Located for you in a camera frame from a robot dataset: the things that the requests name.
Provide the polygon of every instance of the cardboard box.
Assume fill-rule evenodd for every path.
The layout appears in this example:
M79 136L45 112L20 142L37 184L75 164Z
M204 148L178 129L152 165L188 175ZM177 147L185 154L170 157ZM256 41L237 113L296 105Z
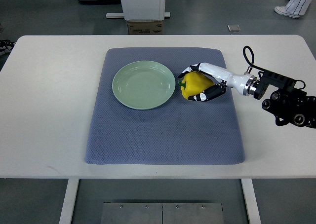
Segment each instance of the cardboard box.
M163 21L127 22L129 35L163 35Z

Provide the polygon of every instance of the robot finger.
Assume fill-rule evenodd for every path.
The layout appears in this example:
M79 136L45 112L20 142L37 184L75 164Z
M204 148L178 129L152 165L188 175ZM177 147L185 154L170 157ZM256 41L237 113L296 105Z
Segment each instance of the robot finger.
M188 97L188 100L207 102L209 100L212 100L216 97L223 95L225 92L226 92L226 87L220 84L216 84L209 87L208 89L201 92L200 94Z
M198 66L191 65L190 67L187 67L185 70L182 71L182 73L178 76L178 78L184 77L187 73L198 71Z

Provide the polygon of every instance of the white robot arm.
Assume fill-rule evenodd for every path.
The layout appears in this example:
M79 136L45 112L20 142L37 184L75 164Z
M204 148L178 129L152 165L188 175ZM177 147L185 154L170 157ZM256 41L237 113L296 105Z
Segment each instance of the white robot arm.
M246 56L246 49L252 55L251 62ZM218 83L209 87L199 95L188 97L194 101L209 101L226 92L226 87L235 88L239 94L244 96L253 95L260 100L265 94L269 85L278 88L269 99L262 102L262 109L272 113L276 118L276 125L283 126L288 123L299 127L316 128L316 97L307 96L303 91L305 83L302 80L295 80L254 65L254 54L249 46L243 49L243 55L249 64L243 75L234 74L227 69L209 63L199 63L187 67L180 75L193 71L201 72L212 77ZM258 69L259 79L250 74L252 68ZM302 88L295 88L296 82L302 82Z

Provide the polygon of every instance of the pepper stem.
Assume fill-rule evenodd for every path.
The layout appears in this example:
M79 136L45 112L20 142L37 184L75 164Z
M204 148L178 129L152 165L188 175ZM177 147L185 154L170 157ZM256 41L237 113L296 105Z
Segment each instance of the pepper stem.
M186 89L187 82L182 83L181 80L179 80L179 81L178 81L178 84L179 84L180 86L183 86L184 89Z

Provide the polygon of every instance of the green plate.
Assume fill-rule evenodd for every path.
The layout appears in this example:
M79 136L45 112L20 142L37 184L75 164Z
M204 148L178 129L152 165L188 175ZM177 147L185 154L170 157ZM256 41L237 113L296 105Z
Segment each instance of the green plate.
M175 78L166 66L154 61L137 61L114 76L112 90L125 106L148 110L165 103L173 94Z

